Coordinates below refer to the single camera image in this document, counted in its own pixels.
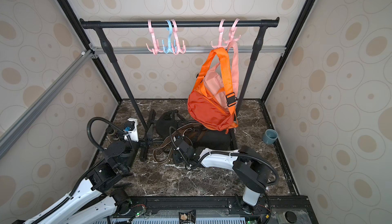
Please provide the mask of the red-orange waist bag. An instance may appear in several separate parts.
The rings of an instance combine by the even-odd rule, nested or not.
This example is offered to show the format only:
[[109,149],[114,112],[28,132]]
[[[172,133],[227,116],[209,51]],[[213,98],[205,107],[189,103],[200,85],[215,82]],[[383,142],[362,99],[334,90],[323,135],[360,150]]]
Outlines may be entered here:
[[236,120],[236,102],[227,109],[215,100],[205,97],[197,90],[188,97],[188,112],[191,117],[209,130],[227,131],[238,127]]

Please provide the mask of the orange sling bag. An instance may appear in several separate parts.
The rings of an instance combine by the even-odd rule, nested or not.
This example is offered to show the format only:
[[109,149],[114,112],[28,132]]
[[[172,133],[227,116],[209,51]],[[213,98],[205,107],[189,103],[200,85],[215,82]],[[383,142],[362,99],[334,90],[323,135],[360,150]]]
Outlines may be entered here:
[[224,48],[214,49],[201,67],[188,97],[188,112],[209,130],[237,128],[237,93],[228,53]]

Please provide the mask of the pink sling bag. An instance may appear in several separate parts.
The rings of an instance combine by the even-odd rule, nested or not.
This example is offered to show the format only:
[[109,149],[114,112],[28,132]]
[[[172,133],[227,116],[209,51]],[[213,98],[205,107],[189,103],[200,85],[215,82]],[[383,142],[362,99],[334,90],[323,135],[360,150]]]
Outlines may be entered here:
[[217,48],[209,53],[203,64],[194,89],[215,100],[227,109],[236,101],[239,89],[239,57],[236,42],[228,49]]

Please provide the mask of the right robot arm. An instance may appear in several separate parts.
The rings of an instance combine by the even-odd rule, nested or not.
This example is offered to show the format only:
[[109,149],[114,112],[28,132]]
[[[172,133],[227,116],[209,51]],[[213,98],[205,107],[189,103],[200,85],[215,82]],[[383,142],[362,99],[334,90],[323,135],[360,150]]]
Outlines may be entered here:
[[248,146],[236,150],[195,148],[184,132],[174,127],[170,127],[168,131],[171,147],[180,153],[188,170],[213,167],[235,172],[245,185],[242,200],[237,201],[243,210],[254,209],[267,188],[279,183],[277,170]]

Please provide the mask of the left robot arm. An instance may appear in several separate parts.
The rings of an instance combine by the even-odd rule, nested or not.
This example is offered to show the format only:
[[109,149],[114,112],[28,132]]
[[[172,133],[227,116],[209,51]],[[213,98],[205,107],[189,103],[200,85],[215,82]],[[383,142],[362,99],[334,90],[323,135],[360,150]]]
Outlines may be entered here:
[[[92,135],[92,124],[102,121],[108,132],[118,140],[107,148],[100,146]],[[102,117],[94,117],[87,124],[90,142],[101,152],[102,160],[88,169],[76,182],[72,190],[46,210],[26,220],[27,224],[92,224],[112,215],[125,216],[127,224],[146,213],[144,204],[135,204],[124,189],[111,189],[121,179],[131,176],[131,168],[140,148],[137,131],[138,122],[128,119],[117,127]]]

